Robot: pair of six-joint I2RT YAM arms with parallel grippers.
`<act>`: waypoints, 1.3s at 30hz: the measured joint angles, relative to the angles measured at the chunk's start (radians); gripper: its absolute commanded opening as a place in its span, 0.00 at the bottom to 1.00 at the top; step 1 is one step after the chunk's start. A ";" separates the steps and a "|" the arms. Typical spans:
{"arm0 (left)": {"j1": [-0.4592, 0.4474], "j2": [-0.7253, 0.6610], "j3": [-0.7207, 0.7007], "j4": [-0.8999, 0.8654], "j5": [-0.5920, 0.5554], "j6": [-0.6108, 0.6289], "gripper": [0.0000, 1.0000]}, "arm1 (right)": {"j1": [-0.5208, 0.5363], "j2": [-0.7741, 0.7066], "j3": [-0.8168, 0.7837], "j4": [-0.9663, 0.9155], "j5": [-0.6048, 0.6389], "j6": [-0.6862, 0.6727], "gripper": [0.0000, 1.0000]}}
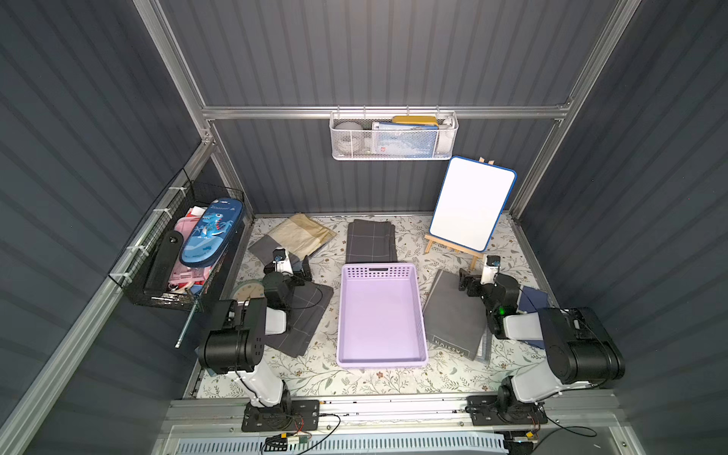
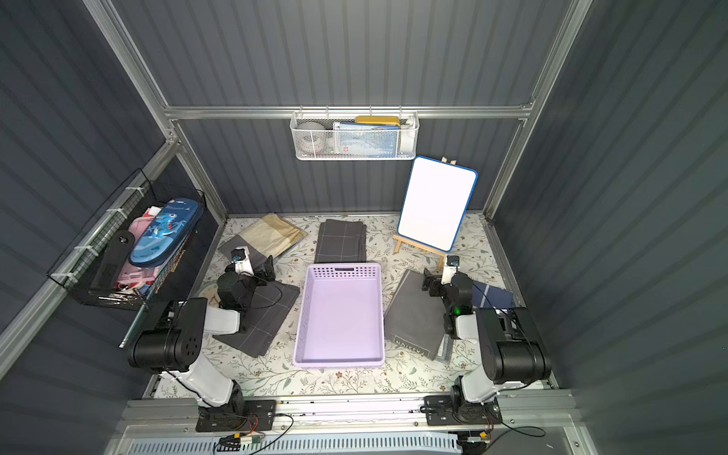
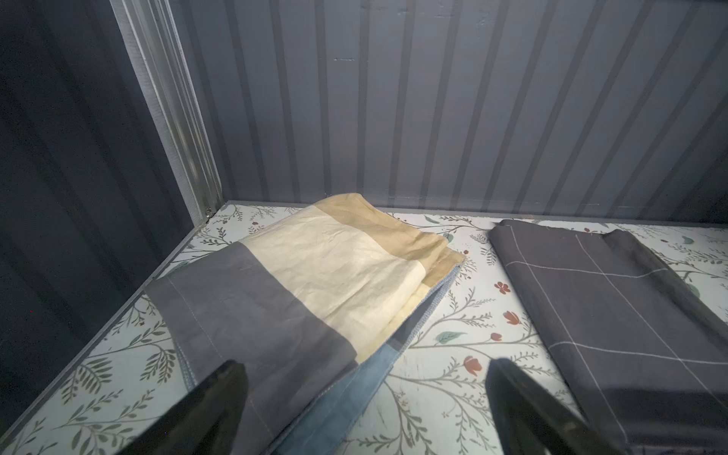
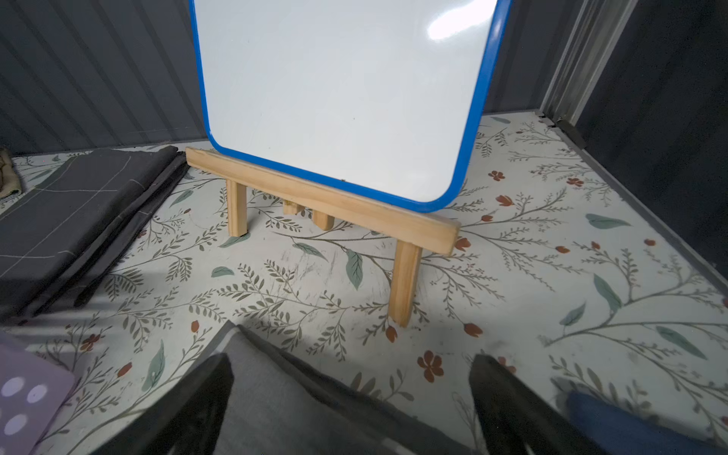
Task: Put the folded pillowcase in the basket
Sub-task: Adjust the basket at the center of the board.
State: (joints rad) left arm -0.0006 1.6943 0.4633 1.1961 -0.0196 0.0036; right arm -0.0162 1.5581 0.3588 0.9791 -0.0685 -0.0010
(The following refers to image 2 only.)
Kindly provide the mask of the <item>dark grey checked pillowcase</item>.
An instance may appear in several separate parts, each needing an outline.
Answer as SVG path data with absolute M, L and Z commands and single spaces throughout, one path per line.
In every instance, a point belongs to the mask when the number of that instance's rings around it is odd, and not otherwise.
M 329 219 L 318 230 L 315 264 L 367 262 L 367 227 L 363 222 Z
M 267 353 L 300 293 L 297 286 L 280 282 L 259 286 L 242 321 L 246 331 L 212 337 L 247 356 L 259 358 Z

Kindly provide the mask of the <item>purple plastic basket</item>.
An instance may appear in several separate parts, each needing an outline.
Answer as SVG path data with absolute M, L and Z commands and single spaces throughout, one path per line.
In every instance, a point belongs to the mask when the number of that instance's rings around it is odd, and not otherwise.
M 293 364 L 301 369 L 383 366 L 382 299 L 377 263 L 309 265 Z

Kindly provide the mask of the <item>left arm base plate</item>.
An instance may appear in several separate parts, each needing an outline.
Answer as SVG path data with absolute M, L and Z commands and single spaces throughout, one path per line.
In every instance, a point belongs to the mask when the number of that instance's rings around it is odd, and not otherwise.
M 276 400 L 252 400 L 244 403 L 242 411 L 224 411 L 222 408 L 198 408 L 195 425 L 197 432 L 242 432 L 244 430 L 269 431 L 276 414 Z

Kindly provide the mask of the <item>plain grey pillowcase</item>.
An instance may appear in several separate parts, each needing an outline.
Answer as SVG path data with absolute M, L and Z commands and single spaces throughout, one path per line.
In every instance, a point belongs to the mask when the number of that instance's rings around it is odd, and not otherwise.
M 384 318 L 385 339 L 429 360 L 449 363 L 452 340 L 444 330 L 445 309 L 422 290 L 424 275 L 406 270 Z

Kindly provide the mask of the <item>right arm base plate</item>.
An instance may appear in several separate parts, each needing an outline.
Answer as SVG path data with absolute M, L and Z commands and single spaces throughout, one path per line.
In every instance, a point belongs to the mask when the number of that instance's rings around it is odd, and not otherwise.
M 431 427 L 491 426 L 502 422 L 496 401 L 474 404 L 449 395 L 428 395 L 420 407 Z

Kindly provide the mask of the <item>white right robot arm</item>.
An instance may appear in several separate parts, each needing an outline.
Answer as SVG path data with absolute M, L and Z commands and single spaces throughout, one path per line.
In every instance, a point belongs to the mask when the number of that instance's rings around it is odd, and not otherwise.
M 423 410 L 436 415 L 436 425 L 495 424 L 497 396 L 548 379 L 551 358 L 529 311 L 515 304 L 513 294 L 473 280 L 459 265 L 460 258 L 451 255 L 441 273 L 426 269 L 422 290 L 443 303 L 445 334 L 476 342 L 481 363 L 456 379 L 449 398 Z

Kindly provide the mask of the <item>dark grey checked pillowcase back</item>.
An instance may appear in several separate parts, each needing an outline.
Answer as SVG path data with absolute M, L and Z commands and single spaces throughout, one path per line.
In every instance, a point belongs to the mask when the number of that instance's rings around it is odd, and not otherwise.
M 363 222 L 329 219 L 318 230 L 315 264 L 367 262 L 367 227 Z

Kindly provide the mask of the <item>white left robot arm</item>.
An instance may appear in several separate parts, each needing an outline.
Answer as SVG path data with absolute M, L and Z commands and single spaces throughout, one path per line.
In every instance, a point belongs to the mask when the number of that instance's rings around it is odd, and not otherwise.
M 159 303 L 128 351 L 132 367 L 166 375 L 193 394 L 202 430 L 239 428 L 262 415 L 246 405 L 240 385 L 204 355 L 204 338 L 251 358 L 263 356 L 300 293 L 277 281 L 272 257 L 237 248 L 229 259 L 217 280 L 216 306 L 204 298 Z

